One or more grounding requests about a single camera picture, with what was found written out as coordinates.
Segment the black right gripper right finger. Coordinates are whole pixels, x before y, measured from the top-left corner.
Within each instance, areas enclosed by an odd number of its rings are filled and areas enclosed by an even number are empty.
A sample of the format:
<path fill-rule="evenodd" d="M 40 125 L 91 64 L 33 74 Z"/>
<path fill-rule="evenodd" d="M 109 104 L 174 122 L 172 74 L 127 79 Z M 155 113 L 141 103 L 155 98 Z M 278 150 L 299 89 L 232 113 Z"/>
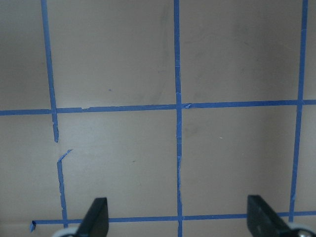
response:
<path fill-rule="evenodd" d="M 260 195 L 248 195 L 246 223 L 253 237 L 296 236 Z"/>

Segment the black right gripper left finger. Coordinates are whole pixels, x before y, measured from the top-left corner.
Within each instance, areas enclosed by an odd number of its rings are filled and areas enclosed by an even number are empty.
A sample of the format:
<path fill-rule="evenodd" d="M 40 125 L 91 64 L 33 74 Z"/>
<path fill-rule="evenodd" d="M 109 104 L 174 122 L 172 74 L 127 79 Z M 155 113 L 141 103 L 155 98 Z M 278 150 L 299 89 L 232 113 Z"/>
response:
<path fill-rule="evenodd" d="M 96 198 L 86 213 L 78 230 L 78 237 L 106 237 L 109 231 L 108 203 L 106 197 Z"/>

